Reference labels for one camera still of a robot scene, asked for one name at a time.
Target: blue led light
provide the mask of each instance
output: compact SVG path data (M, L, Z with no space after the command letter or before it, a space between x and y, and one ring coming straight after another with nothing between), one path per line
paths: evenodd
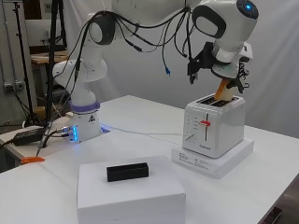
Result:
M252 5L251 4L246 4L246 9L251 10L252 9Z
M77 127L73 127L73 134L74 134L74 141L78 141L78 136L77 136Z

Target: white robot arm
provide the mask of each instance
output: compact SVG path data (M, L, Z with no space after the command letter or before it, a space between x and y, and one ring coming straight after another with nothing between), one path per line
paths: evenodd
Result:
M86 23L88 32L86 39L83 38L84 50L78 54L78 60L59 63L53 69L55 80L72 92L74 117L69 124L75 132L72 141L81 142L101 134L96 115L99 104L94 94L85 89L84 83L107 75L100 48L112 44L123 36L123 32L128 32L118 18L126 20L129 28L137 32L138 28L163 21L176 11L191 12L191 7L195 27L216 39L199 56L190 58L188 75L191 82L200 68L209 68L218 77L237 78L241 51L244 51L245 41L258 19L257 7L249 0L112 0L111 11L89 15ZM137 46L125 40L138 50Z

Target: table surface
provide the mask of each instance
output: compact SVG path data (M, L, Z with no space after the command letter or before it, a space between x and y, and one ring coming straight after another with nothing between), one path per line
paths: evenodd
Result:
M0 175L1 222L76 224L80 164L170 159L181 143L182 109L126 96L103 103L99 116L118 130L79 145L47 147L45 162ZM298 175L298 139L251 127L245 134L255 140L254 153L221 180L173 164L187 193L187 224L258 223Z
M66 61L67 59L68 59L68 53L66 50L55 52L54 60L56 63ZM34 64L49 63L49 54L48 53L32 54L31 63Z

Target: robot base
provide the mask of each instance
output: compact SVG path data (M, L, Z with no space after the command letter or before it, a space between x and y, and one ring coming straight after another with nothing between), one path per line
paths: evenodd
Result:
M71 127L69 133L69 141L71 142L80 143L103 134L96 111L91 114L74 113L67 125Z

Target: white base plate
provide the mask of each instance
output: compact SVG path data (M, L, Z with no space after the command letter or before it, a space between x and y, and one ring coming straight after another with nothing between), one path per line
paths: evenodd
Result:
M254 141L246 138L217 159L178 147L172 149L171 159L194 171L221 179L253 152L253 146Z

